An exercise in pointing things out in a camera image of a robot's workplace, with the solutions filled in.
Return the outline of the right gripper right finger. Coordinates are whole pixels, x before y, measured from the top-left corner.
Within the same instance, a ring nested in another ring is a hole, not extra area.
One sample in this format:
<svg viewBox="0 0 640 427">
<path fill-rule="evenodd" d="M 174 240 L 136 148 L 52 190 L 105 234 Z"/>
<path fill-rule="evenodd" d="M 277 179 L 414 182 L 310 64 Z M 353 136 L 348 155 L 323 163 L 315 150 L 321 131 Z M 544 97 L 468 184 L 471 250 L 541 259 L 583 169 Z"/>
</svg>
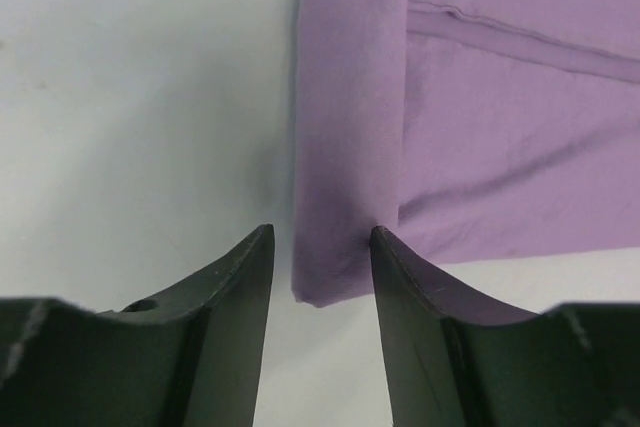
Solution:
<svg viewBox="0 0 640 427">
<path fill-rule="evenodd" d="M 639 307 L 507 304 L 412 251 L 370 237 L 372 277 L 397 426 L 635 426 Z"/>
</svg>

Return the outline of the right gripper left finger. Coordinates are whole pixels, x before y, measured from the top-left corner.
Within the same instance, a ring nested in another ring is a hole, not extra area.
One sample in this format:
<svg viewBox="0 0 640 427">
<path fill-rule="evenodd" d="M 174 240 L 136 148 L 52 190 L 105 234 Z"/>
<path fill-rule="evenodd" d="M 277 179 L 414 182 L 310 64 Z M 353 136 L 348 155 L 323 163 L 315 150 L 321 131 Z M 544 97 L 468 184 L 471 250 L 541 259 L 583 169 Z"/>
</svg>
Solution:
<svg viewBox="0 0 640 427">
<path fill-rule="evenodd" d="M 275 234 L 120 312 L 57 298 L 1 302 L 5 426 L 249 426 L 261 372 Z"/>
</svg>

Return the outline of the purple t shirt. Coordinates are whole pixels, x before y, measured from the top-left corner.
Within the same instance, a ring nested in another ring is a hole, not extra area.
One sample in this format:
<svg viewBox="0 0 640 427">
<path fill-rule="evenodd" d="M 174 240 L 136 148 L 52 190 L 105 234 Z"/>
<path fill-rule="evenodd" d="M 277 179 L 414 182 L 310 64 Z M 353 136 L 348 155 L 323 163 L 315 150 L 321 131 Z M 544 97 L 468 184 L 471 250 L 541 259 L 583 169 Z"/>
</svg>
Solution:
<svg viewBox="0 0 640 427">
<path fill-rule="evenodd" d="M 292 291 L 639 243 L 639 0 L 300 0 Z"/>
</svg>

